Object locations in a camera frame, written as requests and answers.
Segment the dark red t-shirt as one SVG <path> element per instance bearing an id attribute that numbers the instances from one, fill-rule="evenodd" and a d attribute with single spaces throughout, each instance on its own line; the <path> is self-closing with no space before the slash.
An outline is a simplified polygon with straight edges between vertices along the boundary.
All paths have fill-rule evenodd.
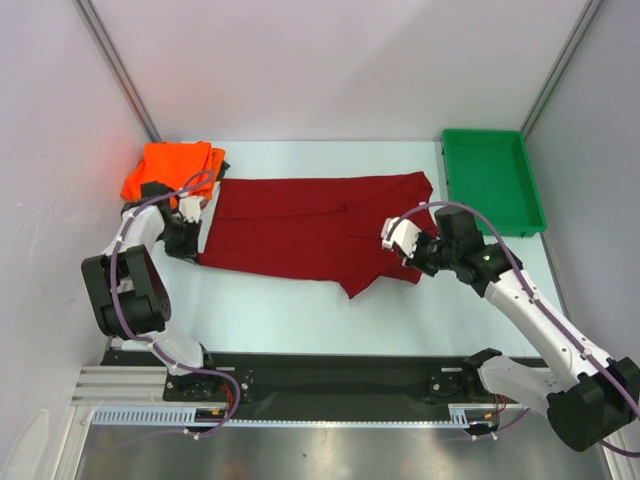
<path id="1" fill-rule="evenodd" d="M 222 182 L 200 265 L 338 283 L 350 298 L 380 277 L 421 274 L 382 246 L 387 219 L 430 200 L 421 172 L 391 176 L 228 179 Z"/>

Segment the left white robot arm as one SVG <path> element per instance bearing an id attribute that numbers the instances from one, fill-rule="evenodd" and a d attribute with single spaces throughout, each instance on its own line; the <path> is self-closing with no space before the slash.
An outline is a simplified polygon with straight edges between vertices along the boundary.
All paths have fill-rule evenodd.
<path id="1" fill-rule="evenodd" d="M 162 242 L 167 255 L 194 263 L 208 201 L 157 181 L 143 184 L 141 194 L 122 208 L 108 247 L 81 264 L 91 307 L 104 335 L 147 348 L 170 375 L 187 375 L 187 389 L 207 400 L 219 392 L 221 376 L 206 366 L 201 344 L 169 325 L 169 293 L 151 253 Z"/>

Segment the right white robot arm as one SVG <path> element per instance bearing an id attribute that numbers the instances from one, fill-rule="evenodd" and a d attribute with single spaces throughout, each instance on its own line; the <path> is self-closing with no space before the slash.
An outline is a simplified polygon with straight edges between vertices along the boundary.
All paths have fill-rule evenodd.
<path id="1" fill-rule="evenodd" d="M 453 272 L 504 314 L 547 366 L 526 367 L 485 349 L 468 358 L 470 370 L 461 376 L 463 393 L 473 401 L 491 394 L 516 401 L 544 416 L 577 452 L 600 444 L 620 456 L 637 458 L 638 453 L 607 439 L 639 418 L 638 365 L 629 357 L 614 358 L 555 309 L 502 238 L 485 243 L 476 225 L 484 218 L 480 212 L 455 202 L 435 206 L 438 235 L 411 221 L 411 216 L 429 209 L 422 204 L 386 221 L 383 246 L 425 275 Z"/>

